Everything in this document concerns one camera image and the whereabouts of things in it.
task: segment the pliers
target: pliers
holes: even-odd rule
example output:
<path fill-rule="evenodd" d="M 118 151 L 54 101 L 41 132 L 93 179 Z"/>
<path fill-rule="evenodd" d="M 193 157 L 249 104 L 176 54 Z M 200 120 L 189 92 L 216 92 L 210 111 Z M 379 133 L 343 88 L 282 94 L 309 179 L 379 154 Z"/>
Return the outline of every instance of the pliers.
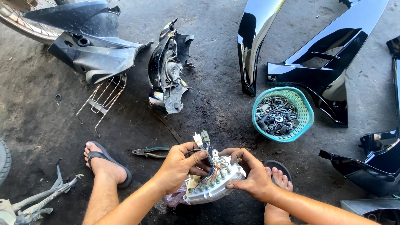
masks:
<path fill-rule="evenodd" d="M 157 154 L 154 154 L 154 153 L 149 153 L 149 152 L 157 151 L 157 150 L 169 151 L 170 148 L 168 148 L 168 147 L 148 148 L 148 147 L 146 147 L 145 149 L 133 150 L 132 153 L 135 154 L 135 155 L 144 155 L 144 156 L 146 156 L 146 158 L 150 156 L 150 157 L 153 157 L 153 158 L 156 158 L 156 159 L 165 159 L 167 157 L 167 155 L 157 155 Z"/>

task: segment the fingernail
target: fingernail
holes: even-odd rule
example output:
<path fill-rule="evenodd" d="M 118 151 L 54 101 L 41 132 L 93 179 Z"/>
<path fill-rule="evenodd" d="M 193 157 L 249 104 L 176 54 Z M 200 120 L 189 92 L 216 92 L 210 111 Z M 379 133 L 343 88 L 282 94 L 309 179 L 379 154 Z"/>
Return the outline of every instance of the fingernail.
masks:
<path fill-rule="evenodd" d="M 207 157 L 207 152 L 204 151 L 204 150 L 201 151 L 201 152 L 200 152 L 200 157 L 201 157 L 201 158 L 206 158 L 206 157 Z"/>

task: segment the person's left hand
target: person's left hand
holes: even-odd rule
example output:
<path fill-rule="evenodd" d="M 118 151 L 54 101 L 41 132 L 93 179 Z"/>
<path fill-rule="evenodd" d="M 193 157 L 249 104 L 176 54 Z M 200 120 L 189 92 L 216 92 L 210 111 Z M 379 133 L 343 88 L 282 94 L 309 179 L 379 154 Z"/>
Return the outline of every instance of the person's left hand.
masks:
<path fill-rule="evenodd" d="M 207 158 L 207 151 L 198 151 L 185 157 L 185 154 L 193 149 L 198 149 L 195 142 L 188 142 L 173 146 L 161 168 L 152 179 L 159 184 L 164 195 L 172 194 L 176 191 L 188 174 L 207 176 L 211 168 L 208 167 L 203 159 Z"/>

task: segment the forearm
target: forearm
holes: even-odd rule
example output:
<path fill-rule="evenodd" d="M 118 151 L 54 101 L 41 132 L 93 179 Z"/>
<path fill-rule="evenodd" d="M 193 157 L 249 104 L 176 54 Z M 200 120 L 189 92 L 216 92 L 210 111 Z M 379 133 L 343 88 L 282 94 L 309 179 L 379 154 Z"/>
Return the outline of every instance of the forearm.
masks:
<path fill-rule="evenodd" d="M 278 187 L 271 187 L 276 193 L 268 203 L 295 217 L 313 225 L 377 225 L 377 223 L 347 212 L 329 204 L 325 204 Z"/>
<path fill-rule="evenodd" d="M 159 187 L 160 185 L 157 184 L 156 180 L 149 180 L 95 225 L 139 224 L 150 209 L 164 196 Z"/>

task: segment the foot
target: foot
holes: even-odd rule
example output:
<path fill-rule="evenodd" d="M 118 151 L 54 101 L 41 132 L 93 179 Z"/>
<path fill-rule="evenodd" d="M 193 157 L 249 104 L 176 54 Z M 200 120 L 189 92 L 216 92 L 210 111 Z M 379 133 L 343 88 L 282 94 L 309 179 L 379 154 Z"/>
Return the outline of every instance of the foot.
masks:
<path fill-rule="evenodd" d="M 288 181 L 288 177 L 286 175 L 283 175 L 283 172 L 281 170 L 278 170 L 276 167 L 272 169 L 269 167 L 265 167 L 265 170 L 267 171 L 268 176 L 272 176 L 272 179 L 275 180 L 275 183 L 277 185 L 288 191 L 293 191 L 292 182 Z M 265 206 L 264 223 L 266 225 L 292 224 L 292 222 L 290 221 L 289 213 L 271 204 L 267 204 Z"/>
<path fill-rule="evenodd" d="M 85 152 L 83 154 L 85 155 L 86 166 L 89 168 L 88 154 L 90 151 L 103 153 L 94 143 L 86 143 Z M 116 185 L 126 180 L 126 171 L 124 168 L 111 161 L 95 157 L 90 161 L 90 165 L 92 166 L 91 169 L 95 176 L 101 176 L 111 181 L 115 181 Z"/>

